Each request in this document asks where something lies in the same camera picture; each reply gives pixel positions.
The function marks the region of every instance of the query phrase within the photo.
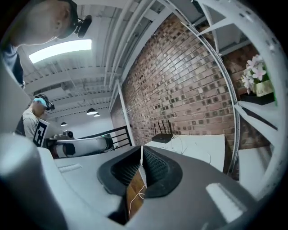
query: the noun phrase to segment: brick wall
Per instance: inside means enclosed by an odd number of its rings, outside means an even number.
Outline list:
[[[257,51],[252,45],[223,57],[237,94],[246,61]],[[154,123],[172,122],[175,134],[225,134],[233,149],[234,116],[225,80],[204,45],[174,15],[157,29],[132,66],[123,87],[136,144],[151,141]],[[111,117],[115,128],[123,122],[119,98]],[[268,145],[268,141],[241,120],[240,148]]]

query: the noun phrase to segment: flower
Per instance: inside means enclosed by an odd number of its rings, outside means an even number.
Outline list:
[[[266,74],[266,71],[263,70],[263,65],[261,63],[258,65],[257,68],[253,67],[252,71],[254,72],[254,74],[252,75],[252,78],[259,79],[260,81],[262,81],[263,75]]]
[[[242,75],[242,82],[244,84],[244,87],[247,89],[247,93],[250,94],[251,90],[253,90],[252,85],[254,85],[254,79]]]
[[[247,69],[252,69],[254,66],[257,66],[258,64],[260,64],[260,62],[263,61],[263,58],[260,55],[255,55],[251,60],[247,61],[247,65],[246,68]]]

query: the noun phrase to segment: headset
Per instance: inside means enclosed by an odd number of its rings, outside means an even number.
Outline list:
[[[64,39],[71,35],[73,32],[78,35],[78,38],[83,38],[85,33],[87,32],[90,24],[92,23],[92,16],[87,15],[85,19],[78,18],[77,14],[77,4],[73,2],[72,0],[59,0],[59,1],[65,1],[70,4],[71,11],[70,11],[70,20],[71,24],[69,28],[65,31],[64,34],[60,35],[59,39]]]
[[[49,101],[49,99],[46,95],[39,94],[39,95],[35,96],[35,98],[42,98],[46,102],[46,105],[47,105],[46,111],[49,111],[49,110],[53,111],[55,109],[54,104],[51,101]]]

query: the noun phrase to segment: wooden surface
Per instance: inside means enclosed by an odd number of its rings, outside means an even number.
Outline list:
[[[142,180],[142,177],[139,173],[139,170],[137,170],[135,176],[133,177],[132,181],[130,182],[130,185],[127,187],[127,207],[128,207],[128,211],[130,208],[130,203],[133,200],[133,198],[139,193],[139,191],[141,190],[141,188],[144,186],[144,182]],[[144,187],[141,190],[141,193],[145,194],[145,190],[146,187]],[[136,213],[137,211],[141,208],[143,204],[143,200],[139,197],[139,195],[133,200],[132,204],[131,204],[131,211],[130,211],[130,218],[131,219]]]

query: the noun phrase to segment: black pendant lamp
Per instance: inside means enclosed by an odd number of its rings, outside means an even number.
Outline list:
[[[94,115],[96,114],[97,112],[95,111],[95,109],[93,108],[90,108],[88,111],[87,111],[87,115]]]

